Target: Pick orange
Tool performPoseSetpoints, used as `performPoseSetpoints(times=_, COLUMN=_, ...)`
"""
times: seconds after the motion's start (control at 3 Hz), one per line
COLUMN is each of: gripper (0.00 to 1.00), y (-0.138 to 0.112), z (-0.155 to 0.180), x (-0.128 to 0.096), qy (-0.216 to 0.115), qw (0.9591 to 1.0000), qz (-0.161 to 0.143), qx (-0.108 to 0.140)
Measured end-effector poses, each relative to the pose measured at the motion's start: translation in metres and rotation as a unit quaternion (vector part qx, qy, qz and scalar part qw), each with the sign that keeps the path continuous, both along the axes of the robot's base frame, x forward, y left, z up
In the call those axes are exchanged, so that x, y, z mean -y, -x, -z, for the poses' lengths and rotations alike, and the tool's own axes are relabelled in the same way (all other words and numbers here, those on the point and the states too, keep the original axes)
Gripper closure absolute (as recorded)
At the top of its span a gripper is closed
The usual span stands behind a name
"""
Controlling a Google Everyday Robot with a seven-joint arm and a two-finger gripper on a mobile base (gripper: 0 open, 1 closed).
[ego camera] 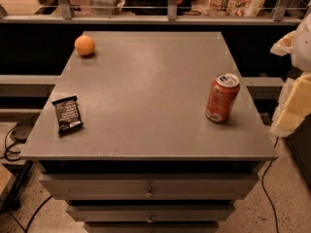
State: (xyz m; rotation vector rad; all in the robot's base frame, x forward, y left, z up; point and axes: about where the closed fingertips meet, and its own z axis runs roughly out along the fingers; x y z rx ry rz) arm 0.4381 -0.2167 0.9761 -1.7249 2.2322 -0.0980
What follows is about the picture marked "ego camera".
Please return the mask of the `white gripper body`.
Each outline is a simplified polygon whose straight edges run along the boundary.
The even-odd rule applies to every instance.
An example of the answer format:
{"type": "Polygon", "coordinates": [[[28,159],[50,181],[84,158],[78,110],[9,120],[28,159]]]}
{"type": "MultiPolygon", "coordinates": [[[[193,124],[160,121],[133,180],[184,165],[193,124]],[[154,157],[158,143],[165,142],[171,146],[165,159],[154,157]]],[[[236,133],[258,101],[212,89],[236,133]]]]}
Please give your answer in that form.
{"type": "Polygon", "coordinates": [[[291,60],[294,67],[311,71],[311,14],[303,19],[294,33],[291,60]]]}

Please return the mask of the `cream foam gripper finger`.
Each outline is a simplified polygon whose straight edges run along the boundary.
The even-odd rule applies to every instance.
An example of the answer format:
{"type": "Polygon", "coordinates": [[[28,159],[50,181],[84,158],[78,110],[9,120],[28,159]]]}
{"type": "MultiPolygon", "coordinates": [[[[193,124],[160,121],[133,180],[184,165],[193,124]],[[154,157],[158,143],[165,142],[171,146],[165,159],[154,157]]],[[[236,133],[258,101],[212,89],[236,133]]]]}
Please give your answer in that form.
{"type": "Polygon", "coordinates": [[[279,56],[290,54],[292,52],[294,34],[295,31],[286,34],[272,46],[270,52],[279,56]]]}
{"type": "Polygon", "coordinates": [[[272,117],[270,132],[276,137],[288,137],[311,114],[311,75],[287,78],[272,117]]]}

